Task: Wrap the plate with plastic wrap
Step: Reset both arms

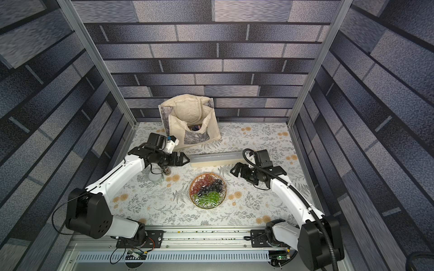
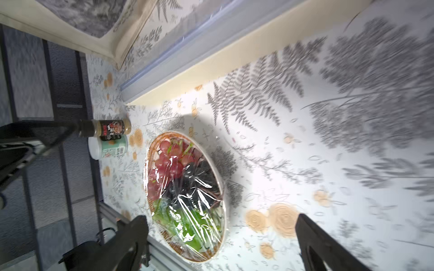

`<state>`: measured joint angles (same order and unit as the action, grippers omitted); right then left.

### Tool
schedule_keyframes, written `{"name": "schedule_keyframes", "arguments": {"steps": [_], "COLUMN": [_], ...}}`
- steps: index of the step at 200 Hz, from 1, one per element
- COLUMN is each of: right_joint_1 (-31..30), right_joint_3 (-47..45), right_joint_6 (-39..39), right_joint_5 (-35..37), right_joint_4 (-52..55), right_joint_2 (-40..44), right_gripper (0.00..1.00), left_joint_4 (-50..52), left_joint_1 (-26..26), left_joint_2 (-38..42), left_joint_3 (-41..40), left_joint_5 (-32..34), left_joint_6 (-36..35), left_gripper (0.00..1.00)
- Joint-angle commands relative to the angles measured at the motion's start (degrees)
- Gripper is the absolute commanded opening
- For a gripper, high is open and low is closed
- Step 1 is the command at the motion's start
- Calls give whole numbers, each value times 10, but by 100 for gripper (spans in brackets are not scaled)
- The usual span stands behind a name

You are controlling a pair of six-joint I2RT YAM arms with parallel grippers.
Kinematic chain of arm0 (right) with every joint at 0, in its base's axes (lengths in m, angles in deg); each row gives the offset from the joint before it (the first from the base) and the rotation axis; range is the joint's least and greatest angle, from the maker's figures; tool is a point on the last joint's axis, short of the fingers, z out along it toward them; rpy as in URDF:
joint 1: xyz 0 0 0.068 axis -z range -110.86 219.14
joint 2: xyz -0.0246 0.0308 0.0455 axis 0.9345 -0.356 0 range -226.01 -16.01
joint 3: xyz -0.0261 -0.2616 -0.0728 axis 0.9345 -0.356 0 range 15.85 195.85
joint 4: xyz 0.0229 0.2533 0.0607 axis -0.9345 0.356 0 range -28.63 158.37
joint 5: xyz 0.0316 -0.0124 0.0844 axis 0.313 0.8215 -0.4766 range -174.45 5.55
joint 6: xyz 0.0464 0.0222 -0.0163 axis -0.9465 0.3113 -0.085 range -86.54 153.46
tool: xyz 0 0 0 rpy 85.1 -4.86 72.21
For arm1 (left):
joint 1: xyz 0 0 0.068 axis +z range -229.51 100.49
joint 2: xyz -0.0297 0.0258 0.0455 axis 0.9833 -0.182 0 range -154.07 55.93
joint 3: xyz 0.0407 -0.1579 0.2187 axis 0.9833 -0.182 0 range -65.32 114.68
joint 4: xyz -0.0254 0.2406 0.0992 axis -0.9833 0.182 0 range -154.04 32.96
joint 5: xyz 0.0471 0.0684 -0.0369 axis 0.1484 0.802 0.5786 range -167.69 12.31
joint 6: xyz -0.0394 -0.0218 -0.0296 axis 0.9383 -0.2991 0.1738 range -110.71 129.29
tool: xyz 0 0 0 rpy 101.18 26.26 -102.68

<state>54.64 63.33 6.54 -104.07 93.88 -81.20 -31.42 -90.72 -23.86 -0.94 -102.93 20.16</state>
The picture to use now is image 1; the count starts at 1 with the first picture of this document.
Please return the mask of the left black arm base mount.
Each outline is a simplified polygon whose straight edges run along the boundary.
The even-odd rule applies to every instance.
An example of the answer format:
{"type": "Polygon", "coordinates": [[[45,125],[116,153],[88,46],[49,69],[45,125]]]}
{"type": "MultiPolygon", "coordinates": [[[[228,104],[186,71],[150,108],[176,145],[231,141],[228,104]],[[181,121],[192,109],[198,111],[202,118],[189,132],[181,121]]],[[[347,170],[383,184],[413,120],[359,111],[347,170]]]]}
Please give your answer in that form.
{"type": "Polygon", "coordinates": [[[163,230],[139,230],[132,238],[120,237],[116,248],[160,248],[164,233],[163,230]]]}

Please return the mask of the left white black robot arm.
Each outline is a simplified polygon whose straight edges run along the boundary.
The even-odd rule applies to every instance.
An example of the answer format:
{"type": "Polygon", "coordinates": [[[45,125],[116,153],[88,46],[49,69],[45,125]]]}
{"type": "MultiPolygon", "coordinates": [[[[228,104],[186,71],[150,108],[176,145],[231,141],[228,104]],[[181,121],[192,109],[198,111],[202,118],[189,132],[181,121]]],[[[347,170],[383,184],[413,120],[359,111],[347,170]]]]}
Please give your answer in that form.
{"type": "Polygon", "coordinates": [[[114,216],[109,203],[118,191],[146,167],[156,164],[167,172],[171,167],[189,163],[183,153],[175,152],[179,140],[151,133],[147,142],[134,147],[106,175],[84,189],[74,189],[68,196],[66,228],[94,239],[104,236],[126,239],[138,246],[146,242],[145,225],[114,216]]]}

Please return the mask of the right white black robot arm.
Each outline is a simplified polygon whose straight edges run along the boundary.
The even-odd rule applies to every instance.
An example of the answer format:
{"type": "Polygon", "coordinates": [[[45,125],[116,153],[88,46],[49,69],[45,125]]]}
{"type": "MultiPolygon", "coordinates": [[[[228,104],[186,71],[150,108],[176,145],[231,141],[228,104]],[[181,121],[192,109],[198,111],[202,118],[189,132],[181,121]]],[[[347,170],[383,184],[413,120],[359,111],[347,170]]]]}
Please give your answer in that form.
{"type": "Polygon", "coordinates": [[[241,153],[244,162],[238,162],[230,173],[254,186],[264,183],[280,198],[297,222],[296,227],[282,219],[267,223],[265,234],[268,242],[295,249],[311,271],[325,270],[328,265],[338,270],[338,262],[345,257],[338,220],[326,216],[308,202],[292,184],[286,171],[273,165],[267,150],[244,149],[241,153]]]}

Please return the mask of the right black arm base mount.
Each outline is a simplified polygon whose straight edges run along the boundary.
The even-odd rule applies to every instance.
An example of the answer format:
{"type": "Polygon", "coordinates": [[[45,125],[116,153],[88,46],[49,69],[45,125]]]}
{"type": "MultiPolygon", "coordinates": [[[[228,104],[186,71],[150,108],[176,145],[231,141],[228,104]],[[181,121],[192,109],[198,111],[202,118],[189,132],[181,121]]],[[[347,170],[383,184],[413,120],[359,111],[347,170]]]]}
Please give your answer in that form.
{"type": "Polygon", "coordinates": [[[278,242],[276,245],[271,243],[271,241],[269,241],[267,239],[267,236],[266,236],[265,231],[263,229],[262,230],[252,229],[250,231],[250,236],[249,236],[248,240],[250,241],[250,244],[253,248],[272,248],[272,247],[289,248],[289,246],[287,244],[284,244],[281,242],[278,242]]]}

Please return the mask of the cream plastic wrap dispenser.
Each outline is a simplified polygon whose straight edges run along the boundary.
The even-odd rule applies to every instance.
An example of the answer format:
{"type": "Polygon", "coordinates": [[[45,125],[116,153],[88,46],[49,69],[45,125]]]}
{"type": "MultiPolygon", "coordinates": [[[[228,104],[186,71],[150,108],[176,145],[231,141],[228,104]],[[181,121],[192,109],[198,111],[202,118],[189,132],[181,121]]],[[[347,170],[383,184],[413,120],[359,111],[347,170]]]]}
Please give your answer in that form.
{"type": "Polygon", "coordinates": [[[241,151],[236,151],[192,155],[189,163],[192,167],[217,167],[237,163],[246,164],[246,161],[243,158],[241,151]]]}

